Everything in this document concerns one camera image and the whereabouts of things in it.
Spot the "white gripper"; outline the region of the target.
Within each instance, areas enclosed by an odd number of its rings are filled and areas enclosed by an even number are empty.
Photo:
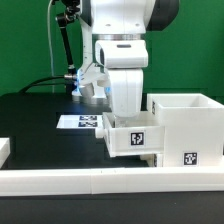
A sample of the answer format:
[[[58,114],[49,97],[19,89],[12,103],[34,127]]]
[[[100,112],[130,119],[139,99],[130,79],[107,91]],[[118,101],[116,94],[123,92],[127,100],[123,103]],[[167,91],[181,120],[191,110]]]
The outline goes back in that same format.
[[[141,69],[108,71],[112,112],[119,118],[136,117],[140,113],[143,88]]]

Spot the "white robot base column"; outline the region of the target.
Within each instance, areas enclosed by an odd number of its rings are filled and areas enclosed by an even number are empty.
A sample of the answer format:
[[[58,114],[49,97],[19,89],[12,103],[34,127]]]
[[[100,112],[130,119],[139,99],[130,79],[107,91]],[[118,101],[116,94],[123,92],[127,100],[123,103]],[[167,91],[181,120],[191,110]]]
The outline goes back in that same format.
[[[100,85],[104,74],[94,61],[92,28],[80,20],[83,41],[83,62],[77,71],[77,88],[72,92],[75,102],[107,105],[109,103],[105,88]]]

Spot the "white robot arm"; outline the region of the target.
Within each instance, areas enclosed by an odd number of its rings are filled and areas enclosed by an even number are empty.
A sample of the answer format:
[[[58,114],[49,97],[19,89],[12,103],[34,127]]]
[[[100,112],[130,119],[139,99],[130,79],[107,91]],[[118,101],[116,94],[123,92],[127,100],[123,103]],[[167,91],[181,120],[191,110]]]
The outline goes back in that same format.
[[[81,0],[80,4],[80,91],[94,96],[108,87],[113,114],[135,117],[140,113],[143,69],[149,61],[144,35],[169,26],[180,0]]]

